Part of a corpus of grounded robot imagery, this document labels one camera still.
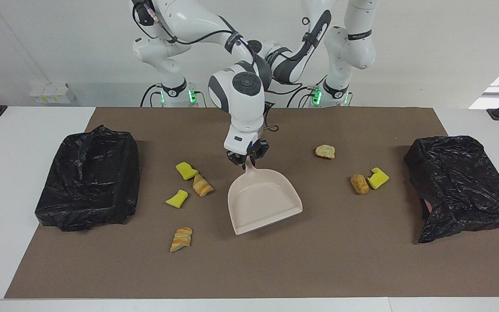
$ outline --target white table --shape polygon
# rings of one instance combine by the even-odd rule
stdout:
[[[0,117],[0,311],[499,311],[499,298],[3,300],[34,235],[35,207],[63,138],[85,130],[94,108],[9,107]],[[485,111],[436,109],[450,136],[479,140],[499,171],[499,122]]]

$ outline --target yellow sponge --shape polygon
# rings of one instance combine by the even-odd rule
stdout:
[[[176,165],[176,170],[180,172],[184,180],[190,180],[191,178],[194,178],[196,174],[199,174],[199,172],[192,168],[192,166],[190,166],[190,164],[188,164],[187,162],[181,162],[180,164]]]
[[[382,172],[379,168],[372,168],[371,171],[373,172],[373,175],[370,178],[367,178],[369,180],[369,184],[371,184],[373,189],[378,189],[381,185],[383,185],[390,177],[386,175],[386,173]]]
[[[182,206],[182,203],[184,203],[184,200],[186,200],[186,198],[188,198],[188,192],[179,189],[178,193],[176,193],[176,195],[167,200],[165,203],[180,209],[180,206]]]

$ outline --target black plastic bag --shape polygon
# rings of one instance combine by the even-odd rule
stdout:
[[[499,228],[499,174],[477,140],[417,139],[404,161],[419,197],[432,207],[424,209],[426,223],[419,243],[461,231]]]
[[[124,223],[136,211],[138,148],[128,132],[99,126],[61,143],[36,207],[42,225],[81,231]]]

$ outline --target brown mat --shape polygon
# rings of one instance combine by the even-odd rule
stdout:
[[[283,173],[303,213],[236,237],[227,209],[242,169],[222,142],[218,109],[98,108],[87,130],[132,132],[140,150],[136,215],[85,233],[39,227],[6,298],[289,298],[499,296],[499,229],[417,244],[423,221],[403,156],[417,137],[445,135],[432,109],[278,109],[258,168]],[[321,144],[336,159],[313,155]],[[199,198],[175,165],[200,170],[216,192]],[[375,166],[390,181],[355,195],[349,176]],[[182,209],[164,203],[178,189]],[[168,249],[180,227],[192,246]]]

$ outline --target dustpan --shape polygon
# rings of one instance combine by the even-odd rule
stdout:
[[[234,233],[240,235],[297,215],[303,207],[285,176],[256,169],[248,157],[246,172],[228,190],[228,210]]]

